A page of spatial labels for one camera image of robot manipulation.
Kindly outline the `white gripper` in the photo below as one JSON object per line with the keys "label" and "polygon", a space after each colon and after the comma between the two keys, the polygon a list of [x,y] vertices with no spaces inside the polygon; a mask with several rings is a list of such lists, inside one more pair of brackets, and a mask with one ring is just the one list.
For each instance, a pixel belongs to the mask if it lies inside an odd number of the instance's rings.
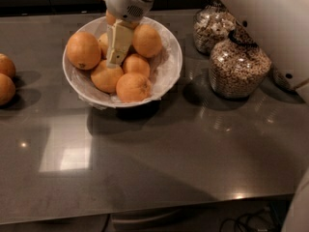
{"label": "white gripper", "polygon": [[115,68],[122,65],[131,46],[134,32],[133,25],[127,21],[140,21],[152,8],[153,1],[105,0],[108,12],[118,18],[112,26],[107,28],[108,49],[106,60],[108,67]]}

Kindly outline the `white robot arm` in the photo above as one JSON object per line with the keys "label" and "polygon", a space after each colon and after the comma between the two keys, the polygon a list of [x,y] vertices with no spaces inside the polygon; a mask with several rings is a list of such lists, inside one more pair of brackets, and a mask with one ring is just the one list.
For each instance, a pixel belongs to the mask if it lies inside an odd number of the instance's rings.
{"label": "white robot arm", "polygon": [[[102,0],[127,28],[154,0]],[[272,60],[299,96],[309,103],[309,0],[220,0]]]}

